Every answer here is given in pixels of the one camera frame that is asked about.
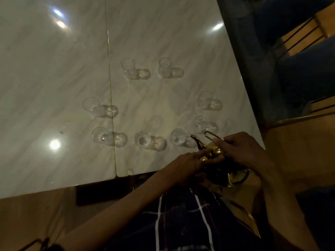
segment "left hand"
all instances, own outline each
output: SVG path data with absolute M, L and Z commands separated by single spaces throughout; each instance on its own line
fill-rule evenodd
M 168 181 L 170 181 L 172 186 L 177 183 L 185 183 L 188 177 L 194 175 L 203 166 L 219 163 L 224 160 L 223 156 L 205 161 L 199 160 L 211 151 L 212 149 L 209 148 L 206 150 L 200 150 L 198 152 L 188 152 L 186 154 L 180 155 L 165 168 L 160 170 L 160 172 Z

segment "hand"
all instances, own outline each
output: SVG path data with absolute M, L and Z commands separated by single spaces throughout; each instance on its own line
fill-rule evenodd
M 229 135 L 222 139 L 214 138 L 213 143 L 226 152 L 237 163 L 255 170 L 260 176 L 276 171 L 274 162 L 257 141 L 246 132 Z
M 211 165 L 224 160 L 224 157 L 201 161 L 203 156 L 210 153 L 212 149 L 200 150 L 198 152 L 186 153 L 178 156 L 160 172 L 171 182 L 171 186 L 185 183 L 191 175 L 199 171 L 204 165 Z

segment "gold teapot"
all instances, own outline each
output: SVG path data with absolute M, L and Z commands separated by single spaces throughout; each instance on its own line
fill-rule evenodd
M 223 138 L 218 137 L 210 131 L 205 131 L 205 137 L 210 140 L 212 139 L 207 135 L 207 133 L 224 140 Z M 191 135 L 191 138 L 195 140 L 199 150 L 213 148 L 213 150 L 209 154 L 203 156 L 202 158 L 200 158 L 200 160 L 208 160 L 217 158 L 219 156 L 224 156 L 224 160 L 222 162 L 213 166 L 203 168 L 203 172 L 206 173 L 207 179 L 209 181 L 219 186 L 232 187 L 233 185 L 243 183 L 247 179 L 250 170 L 236 163 L 232 158 L 228 157 L 227 154 L 219 147 L 217 147 L 213 142 L 205 145 L 195 135 Z

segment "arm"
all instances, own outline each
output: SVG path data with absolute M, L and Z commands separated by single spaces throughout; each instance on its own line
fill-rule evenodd
M 236 162 L 253 169 L 260 177 L 269 224 L 296 247 L 319 250 L 309 231 L 292 189 L 283 173 L 256 140 L 245 132 L 213 139 Z
M 133 192 L 64 236 L 58 244 L 66 251 L 88 251 L 101 247 L 149 203 L 173 185 L 185 181 L 204 164 L 219 161 L 220 159 L 206 162 L 199 160 L 210 151 L 211 149 L 201 150 L 177 157 Z

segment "clear glass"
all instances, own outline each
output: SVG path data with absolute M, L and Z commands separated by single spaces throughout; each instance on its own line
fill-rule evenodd
M 174 145 L 181 145 L 182 143 L 185 143 L 186 141 L 186 133 L 179 129 L 176 128 L 171 132 L 170 135 L 170 142 Z
M 200 108 L 205 108 L 212 101 L 213 101 L 213 95 L 210 92 L 208 92 L 208 91 L 204 91 L 204 92 L 200 93 L 200 95 L 199 95 L 199 97 L 197 99 L 197 105 Z
M 83 108 L 92 113 L 94 116 L 100 116 L 104 114 L 104 108 L 100 105 L 96 98 L 86 98 L 83 101 Z
M 97 127 L 92 131 L 92 140 L 95 143 L 112 144 L 113 134 L 104 127 Z
M 164 78 L 168 78 L 171 75 L 172 61 L 169 58 L 162 58 L 159 60 L 158 74 Z
M 147 132 L 140 131 L 135 135 L 134 141 L 139 147 L 146 148 L 151 143 L 151 136 Z
M 195 133 L 202 133 L 208 127 L 208 121 L 206 117 L 201 115 L 194 118 L 193 124 L 195 126 Z
M 121 62 L 126 77 L 129 79 L 135 79 L 137 77 L 136 63 L 133 59 L 126 58 Z

